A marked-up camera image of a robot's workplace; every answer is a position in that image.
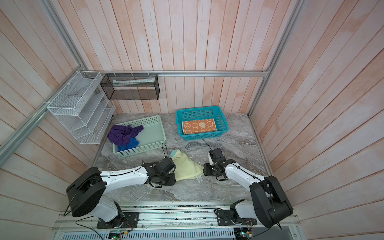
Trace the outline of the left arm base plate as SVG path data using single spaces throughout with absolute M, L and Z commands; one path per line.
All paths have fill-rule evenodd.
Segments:
M 139 221 L 139 212 L 125 212 L 119 214 L 110 222 L 105 222 L 99 219 L 97 229 L 113 229 L 113 228 L 128 228 L 135 229 Z

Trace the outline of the light green plastic basket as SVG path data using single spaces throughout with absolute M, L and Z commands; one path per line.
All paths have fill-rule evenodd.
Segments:
M 162 147 L 166 141 L 166 135 L 161 117 L 159 115 L 128 121 L 118 124 L 119 126 L 142 126 L 144 129 L 136 136 L 138 146 L 129 150 L 119 151 L 117 145 L 113 143 L 113 154 L 120 158 L 127 158 L 132 155 L 141 154 L 147 151 Z

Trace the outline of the teal plastic basket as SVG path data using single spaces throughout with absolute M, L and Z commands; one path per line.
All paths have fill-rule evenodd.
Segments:
M 217 106 L 178 110 L 176 123 L 179 136 L 185 141 L 216 138 L 229 130 L 225 115 Z

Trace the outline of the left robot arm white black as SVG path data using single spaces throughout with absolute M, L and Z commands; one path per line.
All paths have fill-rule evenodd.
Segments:
M 100 171 L 98 167 L 87 169 L 67 189 L 69 205 L 65 214 L 78 218 L 92 215 L 112 228 L 123 224 L 125 215 L 120 205 L 105 197 L 113 190 L 133 185 L 149 184 L 153 188 L 173 186 L 176 182 L 176 165 L 165 157 L 154 163 L 120 171 Z

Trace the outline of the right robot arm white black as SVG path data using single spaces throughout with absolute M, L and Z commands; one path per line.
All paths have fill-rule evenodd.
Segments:
M 220 226 L 225 224 L 251 224 L 260 222 L 270 228 L 294 213 L 280 182 L 274 176 L 263 177 L 241 167 L 236 161 L 226 159 L 222 150 L 209 151 L 210 162 L 204 165 L 204 175 L 218 181 L 233 180 L 250 192 L 251 200 L 239 200 L 229 210 L 216 210 Z

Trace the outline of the orange bunny print towel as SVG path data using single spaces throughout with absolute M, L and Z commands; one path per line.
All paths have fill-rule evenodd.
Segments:
M 214 119 L 190 120 L 182 122 L 184 135 L 194 135 L 207 132 L 216 132 L 217 127 Z

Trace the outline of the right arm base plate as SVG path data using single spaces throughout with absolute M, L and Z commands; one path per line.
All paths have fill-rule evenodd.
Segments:
M 215 209 L 217 222 L 219 226 L 253 226 L 257 225 L 256 219 L 242 219 L 233 210 Z

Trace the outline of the yellow teal hippo towel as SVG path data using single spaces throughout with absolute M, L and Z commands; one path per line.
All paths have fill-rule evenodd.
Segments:
M 170 158 L 176 165 L 175 179 L 176 182 L 182 180 L 193 180 L 203 175 L 203 166 L 192 161 L 185 153 L 180 150 L 173 150 Z

